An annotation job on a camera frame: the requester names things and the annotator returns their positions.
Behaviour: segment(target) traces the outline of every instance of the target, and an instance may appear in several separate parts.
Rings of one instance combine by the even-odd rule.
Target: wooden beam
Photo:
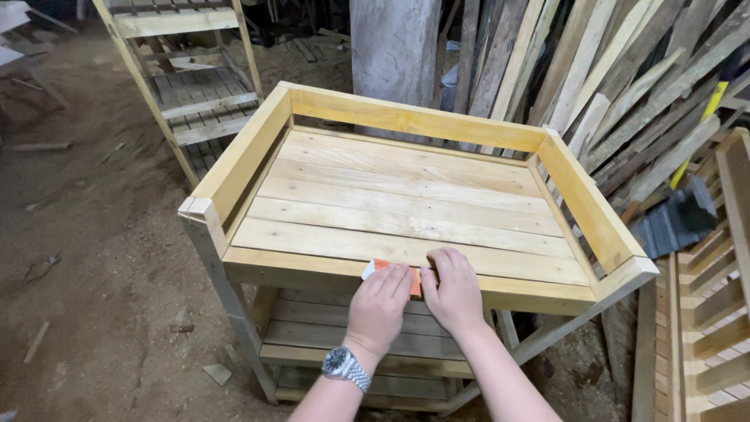
[[[575,57],[574,51],[578,51],[595,6],[595,0],[580,0],[573,4],[573,10],[565,24],[565,31],[557,44],[547,75],[544,77],[544,82],[534,102],[533,112],[529,116],[529,125],[541,126],[547,123],[544,115],[548,109],[554,107],[554,97],[568,75]]]

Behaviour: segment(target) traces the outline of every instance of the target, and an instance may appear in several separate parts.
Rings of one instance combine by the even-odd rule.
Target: wooden leg
[[[195,245],[203,266],[214,283],[214,288],[229,316],[229,323],[234,329],[244,358],[252,366],[268,401],[277,405],[276,383],[272,373],[260,361],[260,347],[263,344],[249,316],[248,303],[242,287],[230,283],[221,262],[221,256],[227,250],[228,244],[213,201],[189,197],[180,206],[178,213],[183,220],[185,232]]]

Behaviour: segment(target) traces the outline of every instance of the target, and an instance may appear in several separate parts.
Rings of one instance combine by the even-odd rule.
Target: dirt floor
[[[279,80],[351,90],[348,61],[313,65],[253,46],[263,88]],[[0,82],[19,122],[7,145],[71,142],[61,152],[0,150],[0,414],[16,420],[285,420],[244,365],[227,317],[176,210],[189,185],[104,28],[62,35],[36,71],[72,104]],[[58,256],[48,272],[39,266]],[[30,364],[23,360],[45,321]],[[192,333],[170,325],[194,324]],[[201,368],[232,371],[223,386]],[[600,325],[585,324],[524,369],[564,420],[625,420]],[[362,420],[434,420],[364,409]],[[451,420],[488,420],[477,399]]]

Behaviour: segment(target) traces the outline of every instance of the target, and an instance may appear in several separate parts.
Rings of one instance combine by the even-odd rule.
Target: wooden shelving unit
[[[239,0],[94,0],[94,4],[190,183],[197,186],[230,137],[263,102]],[[239,28],[250,76],[224,48],[220,30],[230,28]],[[165,51],[164,35],[198,31],[213,31],[217,46],[183,51],[172,45],[171,51]],[[152,54],[141,54],[143,41]],[[223,66],[185,71],[170,61],[209,54],[220,54]],[[152,74],[149,62],[157,62],[163,73]]]

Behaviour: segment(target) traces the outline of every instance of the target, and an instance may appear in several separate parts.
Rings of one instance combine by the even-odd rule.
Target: wooden cart
[[[293,115],[530,152],[527,161],[293,124]],[[544,164],[607,272],[596,277]],[[640,287],[656,266],[554,131],[279,83],[180,207],[270,402],[300,400],[371,258],[429,265],[455,246],[518,364]],[[245,302],[241,283],[260,286]],[[508,311],[559,315],[518,344]],[[479,394],[423,302],[364,404],[449,413]]]
[[[239,0],[93,0],[117,50],[195,188],[263,101]],[[221,29],[239,28],[251,78],[229,54]],[[213,31],[217,46],[165,53],[161,35]],[[140,53],[144,38],[153,54]],[[170,60],[221,54],[224,66],[175,70]],[[153,75],[148,62],[163,74]]]
[[[639,311],[633,421],[748,420],[749,151],[747,129],[735,128],[704,162],[697,174],[723,219],[691,250],[662,261],[654,298],[640,292],[640,306],[655,311]]]

